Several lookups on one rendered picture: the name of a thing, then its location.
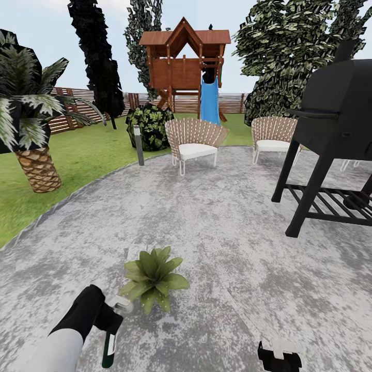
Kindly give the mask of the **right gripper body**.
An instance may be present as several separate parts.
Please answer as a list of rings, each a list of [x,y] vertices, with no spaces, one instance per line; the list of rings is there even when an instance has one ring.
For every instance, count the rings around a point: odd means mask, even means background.
[[[269,372],[275,372],[278,369],[286,372],[299,372],[297,357],[290,352],[283,352],[283,360],[274,358],[274,353],[270,350],[261,349],[261,354],[264,369]]]

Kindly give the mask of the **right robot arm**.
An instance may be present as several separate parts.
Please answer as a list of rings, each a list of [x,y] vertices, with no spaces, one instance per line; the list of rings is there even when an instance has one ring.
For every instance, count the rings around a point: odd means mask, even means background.
[[[299,372],[302,367],[299,353],[302,352],[300,344],[284,340],[272,340],[273,351],[262,349],[259,342],[258,357],[263,361],[265,370],[269,372]]]

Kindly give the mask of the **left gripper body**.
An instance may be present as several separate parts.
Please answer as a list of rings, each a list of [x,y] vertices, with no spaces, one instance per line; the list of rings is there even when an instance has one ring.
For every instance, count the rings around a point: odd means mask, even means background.
[[[99,322],[94,323],[94,326],[115,335],[122,321],[123,317],[117,314],[109,305],[107,305],[106,315]]]

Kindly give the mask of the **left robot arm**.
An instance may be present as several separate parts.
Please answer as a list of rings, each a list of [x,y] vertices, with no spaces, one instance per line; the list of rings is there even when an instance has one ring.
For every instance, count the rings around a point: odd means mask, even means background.
[[[133,311],[132,302],[123,296],[114,296],[108,304],[105,300],[96,285],[84,288],[57,319],[48,337],[21,372],[76,372],[92,326],[115,335],[123,321],[116,309],[127,313]]]

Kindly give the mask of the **insectifuge atomizer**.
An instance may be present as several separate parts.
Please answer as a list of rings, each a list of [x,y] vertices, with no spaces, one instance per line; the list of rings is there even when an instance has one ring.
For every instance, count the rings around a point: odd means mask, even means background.
[[[103,363],[102,363],[102,367],[104,369],[111,367],[112,364],[114,363],[116,338],[117,338],[117,333],[115,333],[115,335],[109,332],[106,333],[105,348],[104,348]]]

